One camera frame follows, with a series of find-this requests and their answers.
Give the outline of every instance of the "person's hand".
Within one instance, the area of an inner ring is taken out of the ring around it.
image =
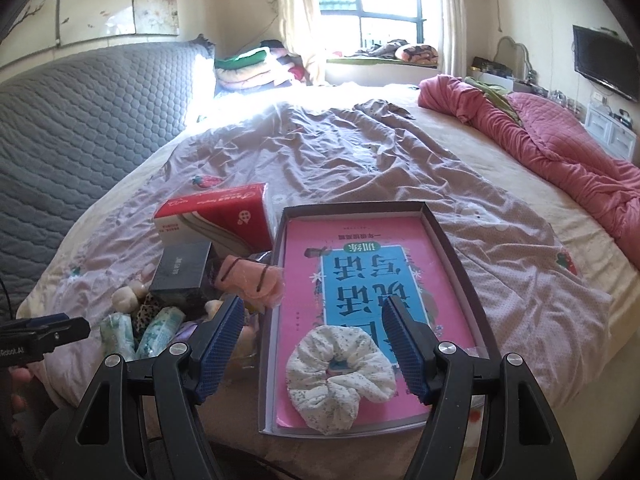
[[[20,367],[10,368],[9,373],[11,374],[12,390],[14,391],[11,395],[11,407],[14,414],[20,413],[27,409],[27,401],[18,395],[17,391],[33,379],[33,374],[28,368]],[[17,422],[14,421],[11,430],[14,435],[20,434],[20,426]]]

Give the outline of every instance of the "black box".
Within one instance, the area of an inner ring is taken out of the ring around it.
[[[188,315],[202,313],[204,304],[221,293],[213,287],[220,260],[211,242],[165,247],[149,292],[163,306],[176,306]]]

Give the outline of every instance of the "headboard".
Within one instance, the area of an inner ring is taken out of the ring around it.
[[[14,311],[78,217],[183,131],[194,92],[213,97],[212,73],[194,85],[213,55],[202,36],[127,44],[0,84],[0,275]]]

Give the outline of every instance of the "pink quilt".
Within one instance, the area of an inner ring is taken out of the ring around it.
[[[524,128],[480,90],[448,75],[422,81],[418,105],[470,124],[562,189],[640,269],[640,169],[610,158],[571,112],[559,105],[532,94],[513,93],[508,100]]]

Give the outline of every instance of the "television screen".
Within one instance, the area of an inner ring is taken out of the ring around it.
[[[574,25],[575,71],[638,102],[640,69],[634,48],[605,32]]]

